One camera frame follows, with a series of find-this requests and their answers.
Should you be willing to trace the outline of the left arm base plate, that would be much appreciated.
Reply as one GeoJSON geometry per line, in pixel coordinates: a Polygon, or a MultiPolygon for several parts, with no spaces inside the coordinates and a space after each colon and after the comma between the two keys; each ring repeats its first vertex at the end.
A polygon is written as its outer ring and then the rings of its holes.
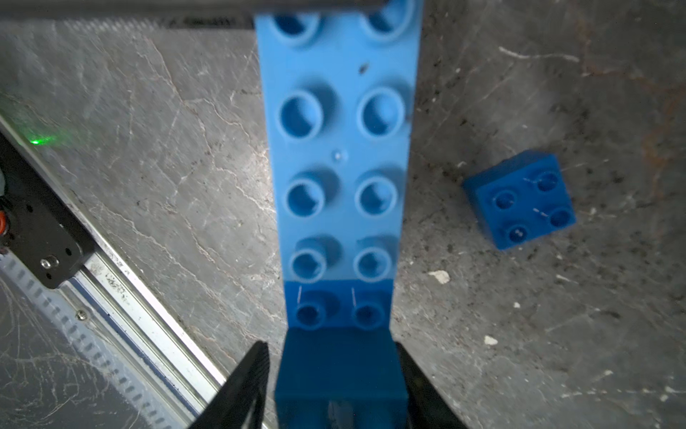
{"type": "Polygon", "coordinates": [[[90,233],[5,135],[1,248],[12,251],[51,290],[74,277],[96,250],[90,233]]]}

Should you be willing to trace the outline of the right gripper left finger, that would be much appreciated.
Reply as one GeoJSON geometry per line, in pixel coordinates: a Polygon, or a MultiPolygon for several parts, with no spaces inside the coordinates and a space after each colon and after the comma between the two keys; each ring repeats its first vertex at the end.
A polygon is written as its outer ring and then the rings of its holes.
{"type": "Polygon", "coordinates": [[[189,429],[262,428],[269,372],[268,343],[257,341],[189,429]]]}

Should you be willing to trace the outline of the light blue lego brick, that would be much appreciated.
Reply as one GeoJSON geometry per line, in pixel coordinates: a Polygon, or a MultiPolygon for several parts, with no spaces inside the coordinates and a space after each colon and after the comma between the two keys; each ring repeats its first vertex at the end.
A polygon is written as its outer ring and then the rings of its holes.
{"type": "Polygon", "coordinates": [[[255,18],[283,277],[392,277],[403,223],[423,17],[255,18]]]}

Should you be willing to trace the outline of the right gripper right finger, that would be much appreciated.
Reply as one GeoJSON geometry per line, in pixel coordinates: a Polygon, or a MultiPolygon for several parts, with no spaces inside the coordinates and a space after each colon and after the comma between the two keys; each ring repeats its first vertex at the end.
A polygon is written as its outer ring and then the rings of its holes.
{"type": "Polygon", "coordinates": [[[466,429],[406,348],[398,341],[396,347],[409,395],[407,427],[466,429]]]}

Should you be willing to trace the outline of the blue lego brick front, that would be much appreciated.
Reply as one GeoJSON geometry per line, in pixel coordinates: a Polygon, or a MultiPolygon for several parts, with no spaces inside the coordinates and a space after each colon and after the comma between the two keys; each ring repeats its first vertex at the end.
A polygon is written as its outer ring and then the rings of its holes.
{"type": "Polygon", "coordinates": [[[288,325],[307,331],[387,328],[394,291],[392,280],[321,281],[312,284],[285,282],[288,325]]]}

